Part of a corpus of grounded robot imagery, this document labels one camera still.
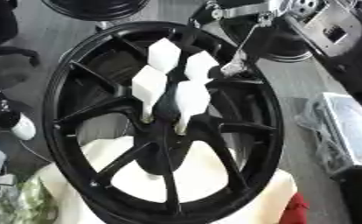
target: cable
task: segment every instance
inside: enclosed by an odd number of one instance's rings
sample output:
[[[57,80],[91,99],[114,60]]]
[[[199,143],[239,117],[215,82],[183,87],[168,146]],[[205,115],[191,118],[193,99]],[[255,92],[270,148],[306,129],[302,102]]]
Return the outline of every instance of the cable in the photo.
[[[15,136],[14,134],[12,134],[12,133],[11,133],[10,131],[8,131],[8,130],[1,130],[1,131],[0,131],[0,134],[3,134],[3,133],[9,133],[9,134]],[[32,149],[31,149],[29,146],[27,146],[22,140],[18,139],[18,141],[19,141],[20,145],[22,145],[22,147],[24,147],[27,151],[29,151],[29,152],[30,152],[31,154],[33,154],[34,156],[36,156],[36,157],[38,157],[38,158],[40,158],[40,159],[42,159],[42,160],[44,160],[44,161],[46,161],[46,162],[48,162],[48,163],[52,163],[52,162],[53,162],[51,159],[48,159],[48,158],[46,158],[46,157],[38,154],[38,153],[35,152],[34,150],[32,150]]]

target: black wheel rim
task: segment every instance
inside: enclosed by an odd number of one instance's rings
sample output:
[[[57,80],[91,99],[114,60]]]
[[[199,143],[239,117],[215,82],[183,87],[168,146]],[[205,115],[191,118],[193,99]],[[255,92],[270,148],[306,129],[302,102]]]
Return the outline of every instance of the black wheel rim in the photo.
[[[212,94],[212,105],[222,117],[212,117],[208,114],[193,117],[188,128],[189,134],[184,137],[185,143],[193,140],[207,142],[226,167],[229,183],[214,195],[180,203],[171,171],[174,160],[168,159],[169,150],[164,147],[159,147],[164,149],[159,151],[165,164],[162,167],[168,193],[165,203],[138,199],[108,184],[109,175],[130,162],[131,158],[136,158],[136,153],[144,151],[147,142],[135,141],[135,144],[139,144],[138,147],[129,150],[127,155],[119,157],[116,159],[117,162],[100,173],[94,171],[83,156],[77,143],[76,128],[79,123],[90,117],[118,112],[134,124],[135,130],[144,132],[144,129],[150,128],[140,122],[138,111],[142,105],[137,99],[129,96],[128,85],[133,75],[145,64],[147,53],[144,43],[153,43],[163,37],[178,42],[184,29],[185,26],[181,24],[143,22],[122,24],[103,31],[84,40],[67,54],[50,81],[45,95],[43,122],[45,138],[52,156],[87,204],[107,222],[164,224],[215,221],[245,206],[257,196],[269,182],[278,165],[283,142],[282,114],[273,89],[260,70],[253,65],[250,65],[251,69],[248,72],[231,80],[216,80],[207,84]],[[137,61],[136,67],[129,72],[107,77],[88,66],[95,58],[113,51],[112,49],[129,52]],[[202,49],[207,50],[222,64],[229,61],[235,51],[226,41],[202,32],[192,48],[187,49],[189,52],[183,51],[181,61],[190,53]],[[182,71],[183,68],[179,66],[175,71],[178,69]],[[175,74],[182,77],[183,74],[179,71]],[[109,97],[82,109],[71,106],[73,102],[78,101],[71,98],[72,94],[69,92],[72,89],[69,83],[77,79],[76,74],[79,75],[79,79],[83,78],[83,81],[92,83],[94,87],[101,87]],[[88,92],[86,87],[81,91],[84,92]],[[239,155],[244,155],[242,153],[246,148],[250,149],[247,161],[241,169],[226,149],[226,142],[220,134],[225,132],[235,133],[240,137]],[[246,143],[246,135],[252,137],[251,143]]]
[[[111,21],[129,17],[140,11],[149,0],[42,0],[52,10],[88,21]]]

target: white fabric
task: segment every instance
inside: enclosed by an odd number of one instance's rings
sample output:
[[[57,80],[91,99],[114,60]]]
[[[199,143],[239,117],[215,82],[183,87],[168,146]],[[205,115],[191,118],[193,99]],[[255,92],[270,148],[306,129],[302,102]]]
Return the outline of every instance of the white fabric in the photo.
[[[133,138],[131,136],[115,140],[96,140],[83,147],[83,151],[91,165],[99,171],[129,149],[132,143]],[[58,201],[59,218],[55,223],[103,223],[90,211],[54,164],[48,165],[36,175],[42,178],[45,186]],[[193,144],[184,163],[174,175],[182,202],[196,200],[215,193],[227,183],[226,170],[223,164],[212,152],[212,149],[202,142]],[[120,170],[113,177],[112,184],[126,193],[145,200],[158,202],[165,200],[165,185],[162,177],[148,175],[136,162],[128,164]],[[277,223],[285,206],[296,191],[292,176],[285,171],[278,170],[265,190],[251,203],[215,223]]]

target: black chair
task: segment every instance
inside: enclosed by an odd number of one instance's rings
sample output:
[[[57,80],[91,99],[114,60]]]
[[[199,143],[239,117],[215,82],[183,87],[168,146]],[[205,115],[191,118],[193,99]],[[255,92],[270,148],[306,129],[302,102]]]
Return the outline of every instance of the black chair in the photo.
[[[15,38],[18,34],[17,19],[13,13],[13,9],[16,7],[17,0],[0,0],[0,56],[21,54],[28,57],[31,65],[35,67],[39,65],[37,52],[15,46],[1,46],[1,44]]]

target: white foam block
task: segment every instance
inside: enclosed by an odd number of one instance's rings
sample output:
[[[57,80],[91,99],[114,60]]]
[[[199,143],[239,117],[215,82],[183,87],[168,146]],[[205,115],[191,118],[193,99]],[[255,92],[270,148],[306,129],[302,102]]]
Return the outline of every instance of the white foam block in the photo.
[[[210,53],[206,51],[199,52],[188,58],[185,67],[185,75],[191,81],[207,83],[211,80],[208,78],[210,69],[218,65],[218,61],[216,61]]]
[[[206,111],[210,100],[211,96],[204,83],[194,80],[178,83],[176,104],[181,113],[176,127],[178,134],[183,135],[186,132],[192,116],[203,114]]]
[[[166,89],[167,76],[152,66],[145,66],[132,79],[132,95],[143,102],[143,120],[151,118],[152,108]]]
[[[181,49],[162,38],[149,47],[149,65],[165,74],[178,65]]]

